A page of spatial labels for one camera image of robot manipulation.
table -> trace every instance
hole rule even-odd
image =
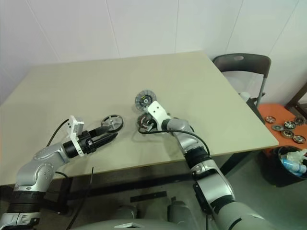
[[[134,98],[150,89],[171,116],[190,122],[212,156],[278,145],[276,138],[203,52],[131,57],[34,67],[0,107],[0,184],[12,184],[20,167],[48,142],[69,115],[84,129],[110,114],[123,116],[118,137],[97,152],[76,157],[59,171],[68,176],[182,161],[171,135],[141,135]],[[65,141],[62,129],[56,141]]]
[[[284,138],[279,131],[275,131],[272,129],[272,125],[283,125],[285,121],[293,121],[295,115],[293,115],[290,111],[286,110],[281,104],[261,104],[259,106],[259,112],[265,118],[266,116],[273,116],[276,118],[276,122],[274,124],[265,123],[265,126],[268,130],[275,136],[275,138],[279,141],[279,146],[295,146],[299,149],[307,149],[307,142],[304,144],[298,144],[294,142],[292,139]],[[304,124],[302,126],[296,126],[293,131],[295,135],[302,135],[307,138],[307,125]],[[270,156],[270,148],[265,150],[265,154]]]

orange tabletop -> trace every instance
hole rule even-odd
[[[276,118],[275,123],[270,124],[265,122],[265,126],[279,141],[279,146],[290,145],[298,147],[300,149],[307,149],[307,142],[305,142],[304,144],[297,144],[292,139],[284,138],[281,132],[272,129],[273,125],[283,125],[285,121],[293,121],[295,115],[286,110],[281,104],[260,104],[258,110],[263,118],[265,118],[266,116],[273,116]],[[295,135],[302,135],[303,137],[307,138],[307,125],[304,124],[302,126],[296,126],[293,132]],[[269,150],[270,149],[267,149],[265,151],[266,155],[268,155]]]

